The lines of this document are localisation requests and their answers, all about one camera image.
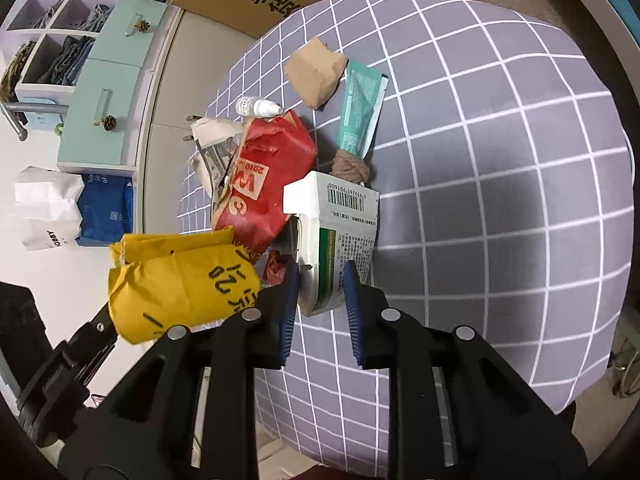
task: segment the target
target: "metal rod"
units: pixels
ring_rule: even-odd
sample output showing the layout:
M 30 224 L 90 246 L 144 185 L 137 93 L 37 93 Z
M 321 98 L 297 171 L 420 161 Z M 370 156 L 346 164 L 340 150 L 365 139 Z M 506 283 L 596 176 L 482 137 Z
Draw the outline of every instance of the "metal rod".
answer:
M 67 105 L 48 103 L 5 103 L 5 105 L 13 112 L 32 112 L 34 114 L 66 115 L 69 110 Z
M 0 112 L 2 112 L 2 115 L 7 118 L 9 124 L 14 129 L 14 132 L 18 134 L 18 139 L 27 140 L 28 132 L 26 128 L 22 126 L 22 123 L 18 120 L 15 114 L 11 110 L 9 110 L 7 104 L 2 102 L 2 99 L 0 99 Z

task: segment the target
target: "yellow package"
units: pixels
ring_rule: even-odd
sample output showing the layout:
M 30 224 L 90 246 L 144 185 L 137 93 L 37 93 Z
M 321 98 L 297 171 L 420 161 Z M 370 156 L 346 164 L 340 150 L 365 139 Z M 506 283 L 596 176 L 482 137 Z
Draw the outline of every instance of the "yellow package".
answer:
M 117 244 L 110 245 L 111 259 L 116 267 L 191 251 L 202 247 L 232 244 L 234 229 L 229 226 L 219 231 L 192 235 L 139 235 L 125 234 Z
M 109 313 L 118 334 L 135 344 L 176 324 L 226 319 L 254 306 L 259 291 L 260 278 L 243 248 L 174 251 L 111 269 Z

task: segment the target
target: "mint green drawer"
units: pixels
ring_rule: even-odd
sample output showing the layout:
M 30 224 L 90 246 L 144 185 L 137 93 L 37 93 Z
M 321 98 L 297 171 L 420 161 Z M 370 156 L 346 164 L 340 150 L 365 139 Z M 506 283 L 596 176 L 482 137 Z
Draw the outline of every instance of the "mint green drawer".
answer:
M 88 59 L 71 98 L 58 152 L 59 162 L 114 164 L 122 159 L 124 130 L 140 69 Z M 105 89 L 107 99 L 100 102 Z M 116 117 L 114 130 L 94 126 L 95 118 Z
M 166 4 L 153 0 L 118 0 L 95 40 L 89 59 L 142 66 L 165 9 Z M 139 20 L 150 23 L 147 32 L 132 30 Z

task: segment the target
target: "pinecone knob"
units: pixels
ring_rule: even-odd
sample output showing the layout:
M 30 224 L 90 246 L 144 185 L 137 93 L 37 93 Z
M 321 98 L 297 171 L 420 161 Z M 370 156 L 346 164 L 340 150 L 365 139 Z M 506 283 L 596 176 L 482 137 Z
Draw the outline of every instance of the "pinecone knob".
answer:
M 147 20 L 140 20 L 134 25 L 134 28 L 140 32 L 146 32 L 151 28 L 151 23 Z
M 94 126 L 102 126 L 107 132 L 114 130 L 118 124 L 117 119 L 112 115 L 107 115 L 103 120 L 95 122 Z

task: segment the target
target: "crumpled brown paper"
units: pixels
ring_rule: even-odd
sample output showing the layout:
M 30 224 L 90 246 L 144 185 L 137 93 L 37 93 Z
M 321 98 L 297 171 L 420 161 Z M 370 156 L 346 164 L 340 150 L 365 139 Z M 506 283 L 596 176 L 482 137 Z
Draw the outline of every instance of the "crumpled brown paper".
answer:
M 318 38 L 297 49 L 284 65 L 289 84 L 310 108 L 319 108 L 338 87 L 348 58 L 332 52 Z

